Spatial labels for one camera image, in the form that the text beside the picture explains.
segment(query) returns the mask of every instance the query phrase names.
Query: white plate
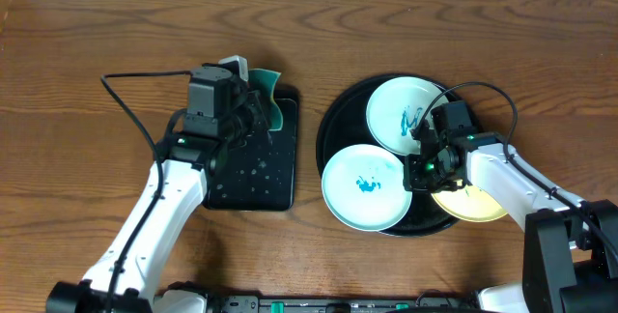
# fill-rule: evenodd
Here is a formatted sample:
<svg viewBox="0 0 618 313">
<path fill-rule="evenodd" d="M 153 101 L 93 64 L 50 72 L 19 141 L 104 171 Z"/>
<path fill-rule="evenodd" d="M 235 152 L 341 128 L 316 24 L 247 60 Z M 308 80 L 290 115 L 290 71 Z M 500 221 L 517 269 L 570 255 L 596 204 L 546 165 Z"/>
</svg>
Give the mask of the white plate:
<svg viewBox="0 0 618 313">
<path fill-rule="evenodd" d="M 367 126 L 379 144 L 397 155 L 420 154 L 420 143 L 409 131 L 416 128 L 420 117 L 441 91 L 431 82 L 404 76 L 381 84 L 367 102 Z M 448 102 L 442 96 L 437 107 Z M 434 122 L 427 116 L 432 128 Z"/>
<path fill-rule="evenodd" d="M 404 190 L 404 165 L 374 145 L 352 145 L 323 171 L 322 193 L 330 211 L 361 231 L 381 231 L 399 222 L 412 202 Z"/>
</svg>

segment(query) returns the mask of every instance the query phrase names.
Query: round black plate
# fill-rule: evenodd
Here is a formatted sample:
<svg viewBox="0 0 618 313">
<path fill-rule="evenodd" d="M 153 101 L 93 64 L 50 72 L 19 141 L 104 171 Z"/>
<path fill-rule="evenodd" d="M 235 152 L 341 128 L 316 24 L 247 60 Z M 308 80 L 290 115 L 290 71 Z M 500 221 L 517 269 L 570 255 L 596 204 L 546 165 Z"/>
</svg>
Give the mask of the round black plate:
<svg viewBox="0 0 618 313">
<path fill-rule="evenodd" d="M 320 176 L 328 160 L 338 151 L 356 144 L 380 144 L 367 128 L 365 110 L 369 97 L 382 83 L 399 76 L 419 77 L 432 82 L 440 90 L 445 87 L 430 78 L 408 73 L 390 73 L 370 77 L 346 90 L 330 105 L 318 131 L 316 147 Z M 460 100 L 456 94 L 446 96 L 449 100 Z M 400 237 L 421 237 L 434 234 L 453 226 L 458 219 L 445 212 L 429 194 L 414 194 L 406 216 L 395 226 L 381 231 L 383 234 Z"/>
</svg>

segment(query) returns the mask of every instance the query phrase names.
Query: blue design on plate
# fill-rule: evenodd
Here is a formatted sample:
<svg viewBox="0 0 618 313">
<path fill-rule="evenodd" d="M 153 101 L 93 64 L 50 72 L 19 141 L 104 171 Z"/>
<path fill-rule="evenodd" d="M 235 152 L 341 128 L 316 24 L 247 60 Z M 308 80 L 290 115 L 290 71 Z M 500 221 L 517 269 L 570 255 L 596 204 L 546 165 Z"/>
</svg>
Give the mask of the blue design on plate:
<svg viewBox="0 0 618 313">
<path fill-rule="evenodd" d="M 360 188 L 360 190 L 363 191 L 363 192 L 372 192 L 374 189 L 376 189 L 376 187 L 378 189 L 382 188 L 382 184 L 380 184 L 380 183 L 371 182 L 369 184 L 369 182 L 364 180 L 363 177 L 358 176 L 358 178 L 359 179 L 356 181 L 356 184 L 358 185 L 358 188 Z"/>
<path fill-rule="evenodd" d="M 423 111 L 423 108 L 419 106 L 416 109 L 414 118 L 410 121 L 408 116 L 409 106 L 404 109 L 404 113 L 402 114 L 402 136 L 406 136 L 410 129 L 414 129 L 418 126 L 418 118 L 421 116 L 421 111 Z"/>
</svg>

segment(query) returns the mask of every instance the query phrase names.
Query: black cable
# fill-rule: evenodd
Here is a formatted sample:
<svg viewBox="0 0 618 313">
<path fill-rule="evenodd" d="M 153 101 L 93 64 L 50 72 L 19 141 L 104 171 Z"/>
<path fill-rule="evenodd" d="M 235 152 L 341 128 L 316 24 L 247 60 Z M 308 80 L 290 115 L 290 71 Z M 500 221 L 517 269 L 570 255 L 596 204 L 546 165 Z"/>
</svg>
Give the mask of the black cable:
<svg viewBox="0 0 618 313">
<path fill-rule="evenodd" d="M 188 74 L 190 74 L 190 71 L 129 72 L 129 73 L 107 74 L 107 75 L 103 75 L 100 78 L 100 82 L 103 84 L 103 87 L 105 87 L 105 90 L 107 90 L 109 95 L 118 103 L 118 105 L 120 105 L 120 107 L 123 108 L 123 110 L 128 115 L 128 117 L 131 119 L 131 121 L 133 121 L 133 123 L 137 126 L 137 128 L 142 132 L 142 134 L 144 135 L 144 138 L 146 138 L 146 141 L 148 142 L 148 146 L 153 151 L 154 161 L 156 163 L 156 173 L 158 175 L 158 182 L 156 184 L 156 191 L 154 192 L 154 195 L 153 195 L 153 201 L 150 203 L 150 205 L 148 206 L 148 208 L 146 209 L 142 217 L 137 222 L 137 225 L 135 225 L 135 228 L 133 229 L 131 234 L 128 236 L 125 246 L 123 247 L 123 250 L 120 252 L 118 260 L 116 260 L 116 262 L 114 263 L 114 271 L 112 272 L 112 277 L 109 280 L 109 288 L 107 289 L 107 297 L 105 300 L 105 312 L 107 313 L 111 313 L 112 311 L 113 297 L 114 297 L 114 293 L 116 292 L 116 285 L 118 284 L 118 277 L 120 276 L 120 273 L 123 271 L 123 265 L 125 264 L 126 255 L 128 254 L 128 251 L 130 250 L 131 245 L 135 241 L 135 238 L 137 238 L 139 231 L 142 229 L 142 227 L 146 223 L 148 216 L 151 214 L 151 212 L 155 208 L 156 202 L 161 197 L 161 191 L 163 190 L 163 162 L 161 162 L 161 158 L 156 153 L 155 143 L 153 139 L 151 138 L 151 136 L 148 134 L 148 131 L 146 130 L 144 125 L 142 125 L 142 123 L 139 121 L 137 116 L 135 116 L 135 114 L 131 111 L 131 109 L 129 109 L 128 106 L 126 106 L 123 100 L 121 100 L 120 97 L 118 97 L 118 95 L 116 94 L 116 92 L 114 92 L 114 90 L 112 90 L 112 88 L 109 86 L 109 84 L 107 83 L 107 78 L 171 76 L 171 75 L 188 75 Z"/>
<path fill-rule="evenodd" d="M 420 307 L 421 306 L 421 299 L 424 299 L 425 296 L 428 293 L 439 293 L 440 295 L 442 295 L 443 299 L 446 299 L 446 303 L 448 303 L 449 307 L 453 307 L 453 305 L 451 304 L 451 301 L 448 299 L 448 297 L 446 297 L 446 295 L 444 293 L 442 293 L 441 291 L 439 291 L 438 289 L 427 289 L 426 291 L 424 291 L 417 299 L 416 299 L 416 303 L 414 304 L 414 306 L 416 307 Z"/>
<path fill-rule="evenodd" d="M 571 203 L 571 201 L 569 201 L 568 199 L 566 199 L 563 196 L 561 196 L 557 192 L 557 190 L 559 189 L 558 186 L 549 187 L 549 186 L 543 184 L 543 182 L 541 182 L 539 179 L 537 179 L 531 173 L 529 173 L 523 167 L 521 167 L 515 161 L 515 156 L 509 154 L 509 142 L 511 142 L 511 138 L 513 137 L 513 133 L 515 132 L 515 127 L 516 127 L 516 125 L 518 123 L 518 110 L 515 107 L 515 103 L 509 97 L 509 95 L 506 94 L 506 92 L 502 91 L 498 87 L 493 86 L 493 85 L 491 85 L 491 84 L 489 84 L 487 82 L 480 82 L 480 81 L 465 82 L 463 84 L 459 84 L 457 86 L 453 86 L 450 89 L 443 91 L 441 94 L 439 94 L 437 97 L 435 97 L 434 100 L 432 100 L 432 102 L 427 107 L 427 110 L 425 110 L 425 113 L 420 118 L 420 121 L 418 123 L 419 124 L 423 123 L 423 121 L 427 117 L 427 114 L 429 114 L 429 112 L 431 111 L 431 109 L 434 106 L 434 104 L 442 96 L 444 96 L 444 95 L 446 95 L 446 94 L 448 94 L 448 93 L 450 93 L 450 92 L 452 92 L 454 90 L 457 90 L 459 88 L 466 87 L 466 86 L 485 86 L 485 87 L 489 87 L 489 88 L 495 90 L 500 95 L 502 95 L 502 97 L 504 97 L 504 99 L 506 99 L 509 102 L 509 104 L 511 105 L 511 109 L 513 110 L 513 120 L 511 121 L 511 128 L 509 129 L 509 133 L 507 134 L 506 139 L 504 140 L 504 143 L 503 143 L 503 146 L 502 146 L 502 151 L 504 153 L 504 156 L 508 160 L 508 162 L 513 164 L 513 167 L 515 167 L 518 171 L 520 171 L 520 173 L 524 177 L 528 178 L 532 183 L 538 185 L 541 189 L 543 189 L 545 192 L 547 192 L 549 198 L 557 199 L 558 201 L 562 202 L 565 206 L 569 207 L 569 209 L 573 213 L 575 213 L 577 216 L 579 216 L 579 218 L 581 218 L 581 220 L 586 225 L 588 225 L 588 229 L 590 230 L 590 232 L 594 236 L 596 236 L 603 243 L 605 248 L 611 253 L 611 255 L 614 258 L 614 261 L 616 261 L 616 264 L 618 265 L 618 250 L 616 250 L 616 247 L 611 242 L 609 237 L 605 234 L 605 232 L 603 232 L 599 227 L 597 227 L 597 225 L 590 219 L 590 217 L 588 217 L 588 215 L 586 215 L 584 212 L 582 212 L 575 204 Z M 420 129 L 421 129 L 421 126 L 417 126 L 415 129 L 413 129 L 411 131 L 412 137 L 415 140 L 418 140 L 418 134 L 420 133 Z"/>
</svg>

